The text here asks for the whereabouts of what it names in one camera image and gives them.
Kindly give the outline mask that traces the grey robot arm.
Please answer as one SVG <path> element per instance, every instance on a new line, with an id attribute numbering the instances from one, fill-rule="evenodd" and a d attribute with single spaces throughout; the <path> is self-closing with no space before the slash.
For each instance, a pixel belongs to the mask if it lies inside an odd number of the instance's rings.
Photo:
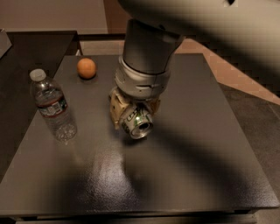
<path id="1" fill-rule="evenodd" d="M 279 0 L 118 0 L 129 14 L 123 54 L 110 95 L 115 127 L 145 105 L 150 124 L 183 39 L 194 39 L 277 94 L 280 78 Z"/>

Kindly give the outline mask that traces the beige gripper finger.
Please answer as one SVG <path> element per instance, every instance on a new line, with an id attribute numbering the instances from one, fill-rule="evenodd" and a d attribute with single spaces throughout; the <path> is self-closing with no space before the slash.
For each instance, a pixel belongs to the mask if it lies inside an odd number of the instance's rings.
<path id="1" fill-rule="evenodd" d="M 159 98 L 150 99 L 146 102 L 147 109 L 154 116 L 159 109 L 161 100 Z"/>
<path id="2" fill-rule="evenodd" d="M 124 111 L 130 105 L 130 98 L 124 94 L 118 87 L 113 87 L 109 93 L 109 112 L 110 118 L 114 125 L 114 128 L 118 130 L 120 128 L 120 121 Z"/>

